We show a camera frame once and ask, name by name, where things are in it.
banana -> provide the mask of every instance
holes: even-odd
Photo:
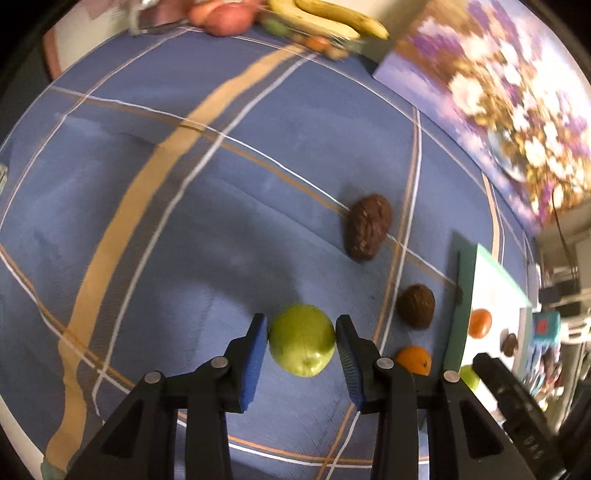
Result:
[[[304,12],[296,6],[294,0],[269,0],[269,7],[295,27],[300,27],[310,33],[335,35],[350,40],[360,36],[357,31],[347,25]]]
[[[323,0],[295,0],[295,4],[312,15],[344,23],[360,33],[386,40],[390,35],[380,22],[347,7],[324,2]]]

small walnut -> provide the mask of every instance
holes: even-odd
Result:
[[[396,311],[411,327],[419,330],[427,329],[435,313],[435,295],[425,285],[412,285],[399,296]]]
[[[517,341],[517,335],[514,333],[510,334],[501,345],[501,351],[508,357],[514,356],[515,351],[518,349],[519,342]]]

small orange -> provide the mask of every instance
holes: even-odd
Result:
[[[330,47],[330,40],[324,37],[310,37],[306,41],[306,47],[310,50],[322,53]]]
[[[470,314],[468,335],[475,339],[484,338],[491,331],[492,315],[486,309],[477,309]]]
[[[420,346],[403,348],[394,361],[413,374],[428,375],[431,372],[431,355]]]

metal screw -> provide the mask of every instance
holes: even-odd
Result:
[[[449,383],[458,383],[460,381],[460,374],[458,372],[454,372],[453,370],[447,370],[443,374],[443,378],[445,378]]]
[[[150,372],[149,374],[144,375],[144,382],[149,384],[158,383],[162,379],[162,374],[160,372]]]
[[[394,361],[387,356],[383,356],[382,358],[378,358],[375,364],[384,370],[390,370],[394,366]]]
[[[215,356],[211,363],[214,368],[224,368],[228,366],[228,359],[225,356]]]

walnut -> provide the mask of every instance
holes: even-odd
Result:
[[[396,302],[400,318],[411,327],[424,330],[429,328],[435,313],[435,295],[425,285],[417,284],[407,288]]]
[[[349,212],[345,228],[345,250],[357,261],[371,260],[392,226],[392,207],[376,193],[361,199]]]

